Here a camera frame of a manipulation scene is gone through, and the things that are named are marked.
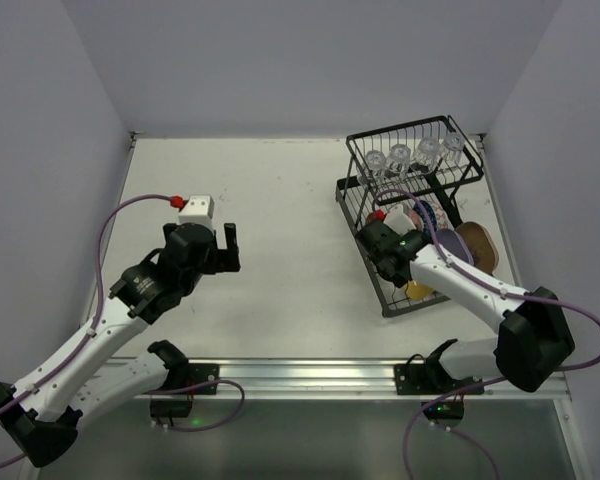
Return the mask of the yellow square panda plate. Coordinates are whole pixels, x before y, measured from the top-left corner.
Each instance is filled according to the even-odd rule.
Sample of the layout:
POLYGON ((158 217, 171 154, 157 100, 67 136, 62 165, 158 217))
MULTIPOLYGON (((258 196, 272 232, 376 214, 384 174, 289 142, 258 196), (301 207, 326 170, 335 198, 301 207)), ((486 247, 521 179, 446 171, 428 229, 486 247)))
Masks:
POLYGON ((432 295, 434 289, 415 280, 409 281, 404 287, 406 297, 413 302, 423 301, 432 295))

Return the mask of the purple square panda plate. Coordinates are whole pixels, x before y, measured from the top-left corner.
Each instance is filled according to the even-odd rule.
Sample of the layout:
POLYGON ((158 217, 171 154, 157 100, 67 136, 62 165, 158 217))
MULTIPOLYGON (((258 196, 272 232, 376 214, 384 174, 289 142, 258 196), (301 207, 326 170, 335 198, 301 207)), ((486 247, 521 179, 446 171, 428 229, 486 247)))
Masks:
POLYGON ((439 229, 436 231, 438 242, 453 255, 458 257, 460 260, 474 265, 473 255, 471 254, 467 244, 463 237, 452 229, 439 229))

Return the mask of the brown square panda plate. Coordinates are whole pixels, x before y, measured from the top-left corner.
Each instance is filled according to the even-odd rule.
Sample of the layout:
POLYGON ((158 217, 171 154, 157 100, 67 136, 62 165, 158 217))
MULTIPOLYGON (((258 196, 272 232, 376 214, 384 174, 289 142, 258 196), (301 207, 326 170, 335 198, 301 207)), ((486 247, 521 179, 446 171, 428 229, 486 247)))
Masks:
POLYGON ((492 275, 499 264, 499 252, 488 230, 474 221, 467 221, 455 228, 472 255, 474 266, 492 275))

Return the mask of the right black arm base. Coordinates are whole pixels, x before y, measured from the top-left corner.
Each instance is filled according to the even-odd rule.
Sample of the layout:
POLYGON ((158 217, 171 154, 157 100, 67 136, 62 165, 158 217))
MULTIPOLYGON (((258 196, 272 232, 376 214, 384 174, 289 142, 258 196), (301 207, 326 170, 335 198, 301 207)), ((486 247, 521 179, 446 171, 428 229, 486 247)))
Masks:
MULTIPOLYGON (((453 379, 441 367, 428 363, 421 354, 414 354, 406 361, 393 366, 396 393, 402 396, 437 397, 461 387, 476 384, 478 377, 453 379)), ((427 408, 423 415, 434 424, 455 427, 465 414, 464 395, 456 395, 427 408)))

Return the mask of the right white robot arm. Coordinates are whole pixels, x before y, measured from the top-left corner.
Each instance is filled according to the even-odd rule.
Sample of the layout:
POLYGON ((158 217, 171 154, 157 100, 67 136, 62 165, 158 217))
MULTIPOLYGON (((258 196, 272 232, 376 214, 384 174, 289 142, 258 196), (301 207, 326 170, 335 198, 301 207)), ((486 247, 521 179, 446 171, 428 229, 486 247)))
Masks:
POLYGON ((574 352, 575 342, 557 296, 529 293, 480 271, 418 230, 399 234, 374 220, 355 236, 380 277, 394 286, 409 281, 444 294, 483 321, 494 337, 449 339, 408 370, 443 392, 481 377, 502 377, 536 391, 574 352))

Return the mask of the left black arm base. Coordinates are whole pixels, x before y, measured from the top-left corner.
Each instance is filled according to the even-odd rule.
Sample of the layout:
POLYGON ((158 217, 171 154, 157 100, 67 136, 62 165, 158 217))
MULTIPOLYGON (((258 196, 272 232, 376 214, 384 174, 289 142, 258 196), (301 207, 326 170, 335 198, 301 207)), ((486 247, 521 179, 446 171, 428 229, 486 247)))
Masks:
MULTIPOLYGON (((163 393, 169 390, 182 389, 219 377, 220 366, 216 363, 188 363, 169 373, 167 379, 157 392, 163 393)), ((149 414, 152 420, 173 426, 176 419, 187 418, 193 409, 193 401, 196 395, 215 395, 215 385, 205 386, 194 391, 188 391, 176 395, 175 399, 167 399, 165 396, 153 396, 149 402, 149 414)))

